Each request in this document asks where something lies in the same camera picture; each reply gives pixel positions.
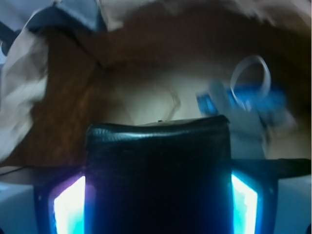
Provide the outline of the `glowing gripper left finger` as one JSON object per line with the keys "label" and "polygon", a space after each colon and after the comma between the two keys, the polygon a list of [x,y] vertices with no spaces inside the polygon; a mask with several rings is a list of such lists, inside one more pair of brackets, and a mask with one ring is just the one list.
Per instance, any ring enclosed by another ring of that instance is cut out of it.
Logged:
{"label": "glowing gripper left finger", "polygon": [[83,227],[81,168],[34,168],[35,214],[40,234],[71,234]]}

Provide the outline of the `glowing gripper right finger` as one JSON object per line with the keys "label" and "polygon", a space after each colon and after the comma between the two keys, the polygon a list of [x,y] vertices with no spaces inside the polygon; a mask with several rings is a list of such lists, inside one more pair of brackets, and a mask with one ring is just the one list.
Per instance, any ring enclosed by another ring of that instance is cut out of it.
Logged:
{"label": "glowing gripper right finger", "polygon": [[272,234],[277,209],[277,180],[233,169],[233,233]]}

